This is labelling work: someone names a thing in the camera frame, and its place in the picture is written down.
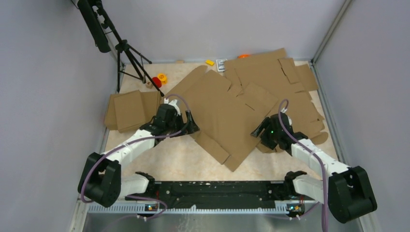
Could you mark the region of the large cardboard box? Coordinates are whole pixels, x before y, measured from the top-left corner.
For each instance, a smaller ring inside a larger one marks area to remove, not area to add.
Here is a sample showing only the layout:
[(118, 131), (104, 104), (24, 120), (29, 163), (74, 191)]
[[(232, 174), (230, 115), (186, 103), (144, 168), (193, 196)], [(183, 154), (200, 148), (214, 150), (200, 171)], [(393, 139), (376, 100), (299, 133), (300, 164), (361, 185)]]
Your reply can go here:
[(220, 164), (235, 171), (259, 143), (251, 133), (278, 102), (265, 88), (250, 82), (241, 87), (201, 65), (166, 96), (183, 97), (199, 127), (196, 143)]

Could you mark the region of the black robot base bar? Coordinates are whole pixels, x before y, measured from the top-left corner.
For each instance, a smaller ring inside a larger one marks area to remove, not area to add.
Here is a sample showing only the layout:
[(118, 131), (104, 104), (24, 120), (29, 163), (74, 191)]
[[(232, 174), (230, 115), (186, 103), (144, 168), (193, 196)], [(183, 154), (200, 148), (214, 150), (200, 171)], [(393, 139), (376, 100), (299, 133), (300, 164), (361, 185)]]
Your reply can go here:
[(271, 209), (310, 199), (291, 195), (283, 181), (155, 181), (139, 196), (163, 201), (170, 209)]

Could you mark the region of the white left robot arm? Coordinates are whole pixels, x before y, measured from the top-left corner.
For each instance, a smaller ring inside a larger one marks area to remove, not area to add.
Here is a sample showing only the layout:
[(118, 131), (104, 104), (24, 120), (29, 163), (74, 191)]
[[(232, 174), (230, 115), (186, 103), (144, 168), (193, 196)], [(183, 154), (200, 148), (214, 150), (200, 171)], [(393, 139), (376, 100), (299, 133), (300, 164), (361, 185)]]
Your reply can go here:
[(148, 176), (136, 173), (122, 177), (122, 170), (164, 139), (199, 131), (191, 110), (187, 109), (185, 114), (183, 117), (176, 100), (161, 104), (156, 115), (128, 140), (103, 154), (90, 154), (78, 184), (81, 200), (110, 207), (119, 198), (132, 194), (138, 194), (144, 200), (151, 199), (155, 187), (149, 183)]

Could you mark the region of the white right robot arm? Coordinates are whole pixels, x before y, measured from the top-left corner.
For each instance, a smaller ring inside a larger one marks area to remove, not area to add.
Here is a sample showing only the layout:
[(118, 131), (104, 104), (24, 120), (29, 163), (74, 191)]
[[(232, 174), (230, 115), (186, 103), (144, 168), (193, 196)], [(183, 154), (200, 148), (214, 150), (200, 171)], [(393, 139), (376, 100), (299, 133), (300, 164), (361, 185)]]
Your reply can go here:
[(351, 167), (319, 149), (307, 135), (294, 132), (285, 113), (266, 117), (251, 133), (268, 148), (286, 151), (321, 176), (304, 171), (288, 172), (283, 192), (289, 199), (308, 196), (326, 206), (340, 223), (347, 223), (377, 210), (378, 204), (366, 170)]

